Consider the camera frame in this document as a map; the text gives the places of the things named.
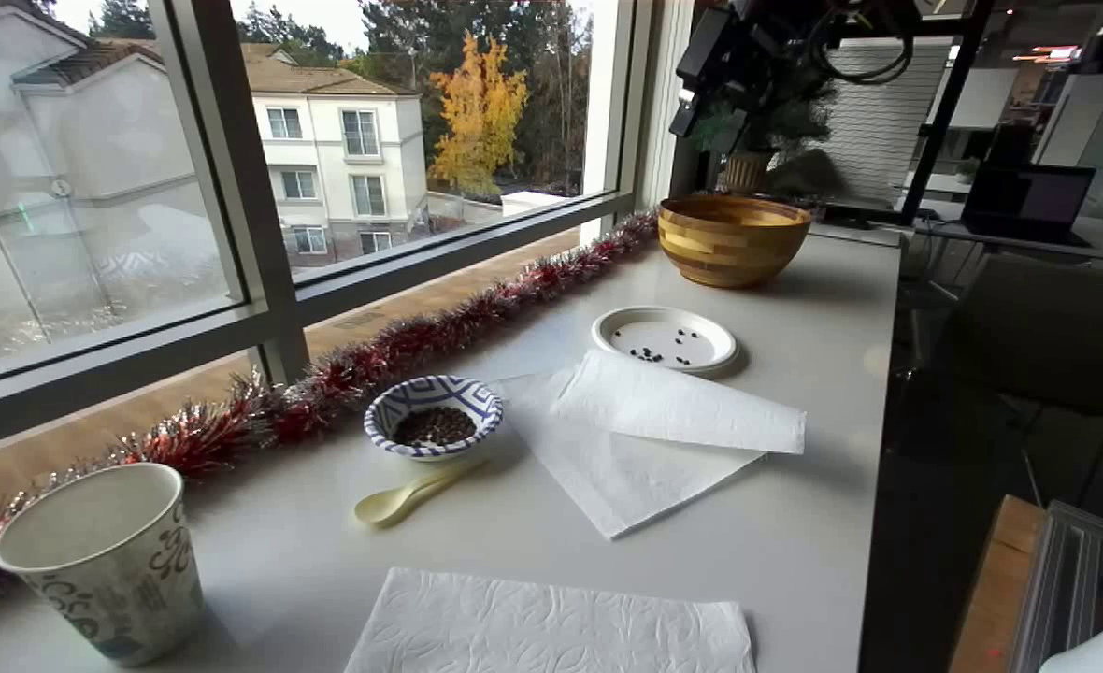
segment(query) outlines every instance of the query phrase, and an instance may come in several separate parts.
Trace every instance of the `red tinsel garland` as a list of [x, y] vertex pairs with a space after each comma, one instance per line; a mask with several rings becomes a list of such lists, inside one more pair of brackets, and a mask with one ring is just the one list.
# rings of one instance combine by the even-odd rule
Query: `red tinsel garland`
[[237, 396], [225, 416], [207, 416], [200, 404], [177, 411], [146, 433], [121, 437], [101, 461], [53, 470], [0, 507], [0, 532], [30, 502], [56, 490], [68, 478], [108, 463], [172, 463], [184, 478], [198, 478], [230, 469], [248, 452], [296, 449], [333, 429], [345, 429], [362, 416], [366, 401], [437, 360], [478, 350], [512, 326], [523, 311], [558, 305], [569, 291], [605, 276], [615, 261], [637, 259], [653, 245], [652, 216], [627, 216], [622, 229], [587, 251], [558, 256], [532, 266], [509, 285], [473, 295], [467, 307], [420, 320], [389, 328], [366, 350], [335, 352], [318, 365], [296, 387], [237, 381]]

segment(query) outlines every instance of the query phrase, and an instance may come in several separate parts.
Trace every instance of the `spoon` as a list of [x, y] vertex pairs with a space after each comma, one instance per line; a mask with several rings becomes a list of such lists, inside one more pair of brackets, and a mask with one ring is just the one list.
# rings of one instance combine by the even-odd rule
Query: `spoon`
[[397, 488], [397, 490], [372, 490], [370, 498], [362, 498], [356, 507], [356, 518], [366, 527], [391, 527], [399, 523], [412, 509], [420, 509], [422, 502], [430, 502], [432, 495], [441, 495], [446, 488], [451, 488], [457, 478], [465, 478], [467, 470], [473, 470], [487, 461], [465, 461], [465, 463], [447, 463], [420, 483]]

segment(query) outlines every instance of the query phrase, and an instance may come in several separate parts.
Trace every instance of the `paper cup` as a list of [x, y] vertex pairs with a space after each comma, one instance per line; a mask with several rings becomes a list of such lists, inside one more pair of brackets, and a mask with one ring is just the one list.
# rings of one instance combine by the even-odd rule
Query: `paper cup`
[[179, 495], [179, 470], [166, 463], [68, 483], [2, 527], [0, 568], [21, 576], [104, 660], [146, 665], [200, 616]]

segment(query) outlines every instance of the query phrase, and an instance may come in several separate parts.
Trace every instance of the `white napkin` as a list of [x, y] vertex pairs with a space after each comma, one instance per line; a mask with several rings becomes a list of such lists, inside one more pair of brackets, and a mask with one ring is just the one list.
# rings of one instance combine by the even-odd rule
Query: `white napkin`
[[349, 673], [751, 673], [735, 603], [391, 568]]
[[762, 452], [802, 452], [802, 411], [726, 387], [622, 389], [622, 360], [605, 352], [582, 357], [551, 411], [516, 404], [516, 416], [605, 540], [701, 498]]

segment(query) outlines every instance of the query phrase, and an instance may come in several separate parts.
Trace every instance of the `office chair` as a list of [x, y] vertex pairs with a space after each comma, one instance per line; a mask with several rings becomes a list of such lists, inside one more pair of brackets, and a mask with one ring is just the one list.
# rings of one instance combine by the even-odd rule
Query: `office chair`
[[[1054, 266], [1018, 256], [986, 256], [978, 276], [951, 311], [922, 365], [934, 377], [952, 377], [1033, 404], [1020, 461], [1033, 498], [1042, 507], [1028, 437], [1042, 407], [1103, 421], [1103, 266]], [[1103, 443], [1087, 456], [1078, 502], [1087, 498], [1103, 469]]]

